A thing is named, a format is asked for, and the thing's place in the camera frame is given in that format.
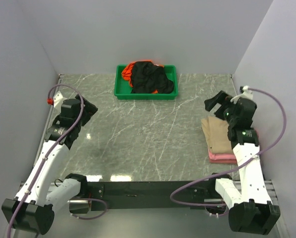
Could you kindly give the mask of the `beige t shirt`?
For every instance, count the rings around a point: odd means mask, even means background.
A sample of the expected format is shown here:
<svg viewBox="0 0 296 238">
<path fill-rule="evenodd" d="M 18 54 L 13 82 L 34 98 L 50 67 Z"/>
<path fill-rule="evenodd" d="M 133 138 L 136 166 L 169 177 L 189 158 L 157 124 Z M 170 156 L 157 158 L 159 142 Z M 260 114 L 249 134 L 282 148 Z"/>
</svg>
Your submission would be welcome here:
<svg viewBox="0 0 296 238">
<path fill-rule="evenodd" d="M 217 117 L 201 119 L 202 131 L 205 135 L 208 149 L 213 154 L 233 154 L 231 142 L 228 139 L 228 123 Z"/>
</svg>

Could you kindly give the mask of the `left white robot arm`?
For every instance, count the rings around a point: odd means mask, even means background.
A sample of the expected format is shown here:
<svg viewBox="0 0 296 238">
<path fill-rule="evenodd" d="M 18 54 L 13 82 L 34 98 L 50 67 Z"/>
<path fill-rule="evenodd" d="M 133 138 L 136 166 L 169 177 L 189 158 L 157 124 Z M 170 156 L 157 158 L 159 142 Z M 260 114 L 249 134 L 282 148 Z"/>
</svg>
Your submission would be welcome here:
<svg viewBox="0 0 296 238">
<path fill-rule="evenodd" d="M 13 199 L 5 199 L 1 209 L 8 221 L 7 237 L 12 229 L 46 234 L 52 226 L 55 213 L 70 199 L 89 196 L 87 178 L 69 174 L 53 192 L 51 182 L 62 160 L 98 108 L 81 95 L 65 99 L 58 93 L 49 104 L 60 108 L 44 136 L 42 151 L 31 174 Z"/>
</svg>

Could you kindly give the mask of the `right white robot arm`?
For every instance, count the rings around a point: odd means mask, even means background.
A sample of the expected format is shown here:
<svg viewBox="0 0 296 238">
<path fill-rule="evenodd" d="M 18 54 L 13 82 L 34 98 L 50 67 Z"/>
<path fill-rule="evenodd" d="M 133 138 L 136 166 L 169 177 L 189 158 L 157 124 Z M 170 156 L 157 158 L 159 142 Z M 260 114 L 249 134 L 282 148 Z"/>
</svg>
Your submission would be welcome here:
<svg viewBox="0 0 296 238">
<path fill-rule="evenodd" d="M 205 100 L 205 109 L 210 111 L 216 104 L 220 107 L 215 116 L 228 123 L 227 136 L 240 167 L 241 190 L 237 190 L 232 180 L 219 176 L 207 185 L 207 192 L 213 198 L 223 198 L 229 209 L 232 231 L 268 235 L 281 212 L 279 206 L 272 203 L 264 183 L 258 134 L 252 127 L 257 109 L 253 92 L 247 86 L 235 97 L 220 91 Z"/>
</svg>

